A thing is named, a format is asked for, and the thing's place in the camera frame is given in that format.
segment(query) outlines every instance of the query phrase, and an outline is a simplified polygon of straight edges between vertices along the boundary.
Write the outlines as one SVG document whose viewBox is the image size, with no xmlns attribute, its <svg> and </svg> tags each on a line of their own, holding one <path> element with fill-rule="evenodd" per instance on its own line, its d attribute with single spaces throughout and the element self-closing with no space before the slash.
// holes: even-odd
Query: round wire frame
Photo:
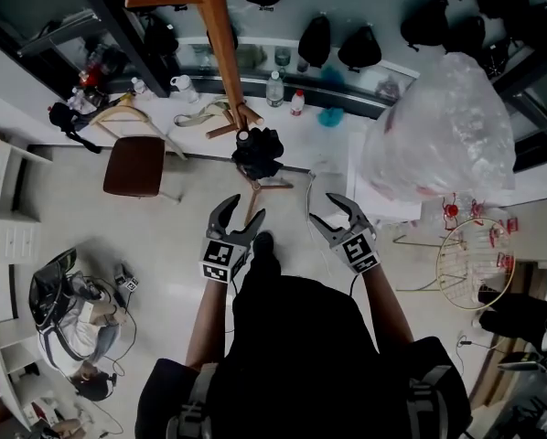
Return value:
<svg viewBox="0 0 547 439">
<path fill-rule="evenodd" d="M 487 218 L 469 219 L 451 230 L 436 259 L 440 291 L 452 305 L 467 311 L 498 301 L 508 290 L 514 271 L 508 231 Z M 485 302 L 480 302 L 479 294 Z"/>
</svg>

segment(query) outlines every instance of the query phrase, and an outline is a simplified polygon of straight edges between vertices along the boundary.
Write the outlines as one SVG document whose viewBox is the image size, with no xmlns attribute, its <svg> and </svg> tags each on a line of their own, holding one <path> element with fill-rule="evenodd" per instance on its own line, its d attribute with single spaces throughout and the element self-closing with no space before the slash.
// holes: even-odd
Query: backpack strap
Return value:
<svg viewBox="0 0 547 439">
<path fill-rule="evenodd" d="M 431 413 L 438 421 L 438 439 L 448 436 L 448 410 L 442 393 L 436 384 L 448 372 L 450 366 L 436 366 L 422 380 L 410 379 L 410 395 L 407 400 L 412 439 L 422 439 L 420 416 Z"/>
<path fill-rule="evenodd" d="M 167 425 L 166 439 L 211 438 L 210 418 L 205 412 L 207 394 L 218 363 L 204 364 L 194 381 L 188 403 L 182 405 L 179 416 L 174 416 Z"/>
<path fill-rule="evenodd" d="M 62 331 L 58 328 L 58 326 L 50 326 L 48 329 L 46 329 L 44 332 L 43 332 L 43 337 L 44 337 L 44 342 L 45 342 L 45 347 L 44 349 L 46 350 L 46 354 L 48 355 L 48 359 L 49 361 L 52 363 L 52 366 L 54 366 L 56 369 L 58 369 L 58 366 L 56 366 L 56 363 L 54 362 L 54 359 L 52 358 L 52 352 L 51 352 L 51 348 L 50 348 L 50 343 L 49 343 L 49 336 L 51 333 L 54 333 L 56 335 L 56 338 L 58 339 L 58 342 L 60 343 L 60 345 L 62 346 L 62 349 L 64 349 L 64 351 L 66 351 L 66 354 L 69 355 L 72 359 L 74 359 L 75 361 L 84 361 L 86 359 L 88 359 L 89 357 L 88 356 L 80 356 L 78 355 L 69 345 L 68 341 L 66 340 L 66 338 L 64 337 L 64 334 L 62 333 Z"/>
</svg>

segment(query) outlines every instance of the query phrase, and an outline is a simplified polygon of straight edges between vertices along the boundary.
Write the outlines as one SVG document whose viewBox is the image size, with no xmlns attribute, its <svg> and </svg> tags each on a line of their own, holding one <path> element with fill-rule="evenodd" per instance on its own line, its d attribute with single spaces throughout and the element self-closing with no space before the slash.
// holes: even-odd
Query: water bottle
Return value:
<svg viewBox="0 0 547 439">
<path fill-rule="evenodd" d="M 284 82 L 280 80 L 279 72 L 272 71 L 265 88 L 265 97 L 272 107 L 280 107 L 284 103 Z"/>
<path fill-rule="evenodd" d="M 137 77 L 131 78 L 131 83 L 134 85 L 134 91 L 137 94 L 144 94 L 147 91 L 147 86 L 143 80 L 139 80 Z"/>
</svg>

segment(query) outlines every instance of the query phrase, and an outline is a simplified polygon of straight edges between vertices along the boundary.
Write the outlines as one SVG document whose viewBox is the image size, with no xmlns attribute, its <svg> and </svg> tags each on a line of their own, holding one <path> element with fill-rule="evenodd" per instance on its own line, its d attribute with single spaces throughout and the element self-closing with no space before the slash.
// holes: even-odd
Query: person sitting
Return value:
<svg viewBox="0 0 547 439">
<path fill-rule="evenodd" d="M 77 273 L 73 286 L 81 283 Z M 38 331 L 38 347 L 43 359 L 66 377 L 80 396 L 99 402 L 109 396 L 109 376 L 96 364 L 109 352 L 127 320 L 125 310 L 114 302 L 86 299 L 76 291 L 57 324 Z"/>
</svg>

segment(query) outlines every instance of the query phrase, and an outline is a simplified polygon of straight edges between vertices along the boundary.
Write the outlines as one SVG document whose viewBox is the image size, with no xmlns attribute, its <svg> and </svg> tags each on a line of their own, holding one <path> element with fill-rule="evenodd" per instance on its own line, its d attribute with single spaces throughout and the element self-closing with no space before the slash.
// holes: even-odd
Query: plastic bottle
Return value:
<svg viewBox="0 0 547 439">
<path fill-rule="evenodd" d="M 265 97 L 272 107 L 280 107 L 284 103 L 284 82 L 280 80 L 277 71 L 272 71 L 272 76 L 267 81 Z"/>
<path fill-rule="evenodd" d="M 180 92 L 184 94 L 189 104 L 194 104 L 195 102 L 198 102 L 198 93 L 194 89 L 194 86 L 192 86 L 192 81 L 190 80 L 190 77 L 188 75 L 174 77 L 172 80 L 175 81 L 174 84 L 180 90 Z"/>
<path fill-rule="evenodd" d="M 304 109 L 304 92 L 302 90 L 297 90 L 295 95 L 292 97 L 292 103 L 290 104 L 290 113 L 294 116 L 298 116 L 302 113 Z"/>
<path fill-rule="evenodd" d="M 95 112 L 97 110 L 97 107 L 94 106 L 89 100 L 87 100 L 84 94 L 84 90 L 81 90 L 79 88 L 72 88 L 72 94 L 74 94 L 74 96 L 72 97 L 75 100 L 75 111 L 78 111 L 82 114 L 87 114 Z"/>
<path fill-rule="evenodd" d="M 145 86 L 145 83 L 143 80 L 139 80 L 136 77 L 131 78 L 131 83 L 134 84 L 134 91 L 137 94 L 144 94 L 147 91 L 147 86 Z"/>
</svg>

